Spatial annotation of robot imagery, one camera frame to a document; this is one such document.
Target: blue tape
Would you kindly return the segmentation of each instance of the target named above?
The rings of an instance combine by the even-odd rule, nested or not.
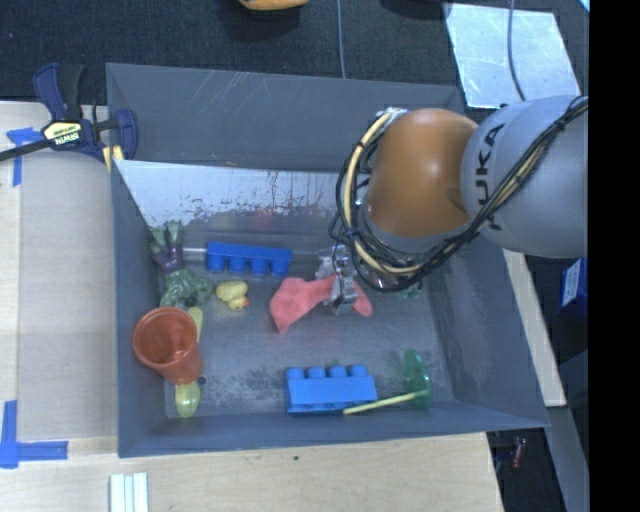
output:
[[[22,146],[23,144],[29,144],[31,142],[39,142],[44,139],[39,131],[34,130],[31,127],[9,130],[7,132],[7,137],[9,137],[9,140],[13,142],[16,147]],[[18,156],[13,163],[13,186],[17,187],[20,183],[22,183],[22,157]]]
[[[0,439],[0,468],[16,469],[20,462],[33,460],[66,460],[69,441],[20,443],[16,440],[18,402],[4,403],[2,438]]]

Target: yellow rubber duck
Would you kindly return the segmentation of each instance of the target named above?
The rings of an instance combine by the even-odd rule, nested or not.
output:
[[[216,297],[226,302],[231,309],[239,310],[249,305],[246,297],[248,291],[249,285],[245,281],[227,281],[218,285]]]

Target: yellow clamp label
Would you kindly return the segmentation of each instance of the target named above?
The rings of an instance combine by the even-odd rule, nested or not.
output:
[[[56,146],[68,144],[80,139],[82,126],[80,123],[69,123],[60,121],[52,123],[45,128],[43,135],[49,141],[53,141]]]

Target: black cable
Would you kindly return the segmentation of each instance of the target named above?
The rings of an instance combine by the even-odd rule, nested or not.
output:
[[[520,100],[527,101],[522,92],[522,87],[520,87],[520,81],[516,75],[516,69],[513,65],[513,49],[512,49],[512,32],[513,32],[513,11],[515,9],[515,0],[510,0],[509,2],[509,22],[507,25],[507,55],[509,56],[509,71],[511,72],[511,79],[513,80],[513,84],[516,86],[516,90],[518,91],[518,96],[520,96]]]

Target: kuka logo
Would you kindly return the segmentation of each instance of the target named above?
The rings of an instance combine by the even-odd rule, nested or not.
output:
[[[479,192],[482,193],[482,196],[478,199],[480,208],[482,208],[489,200],[489,183],[487,182],[487,175],[489,174],[490,170],[489,163],[491,160],[491,155],[493,154],[493,145],[495,144],[496,136],[503,128],[504,123],[491,128],[491,130],[487,132],[487,135],[484,138],[484,143],[489,147],[489,151],[486,154],[482,153],[483,148],[480,148],[480,151],[478,151],[479,166],[476,167],[476,187],[478,187],[480,189]],[[494,222],[493,215],[488,217],[488,220],[489,227],[491,229],[502,230],[502,228]]]

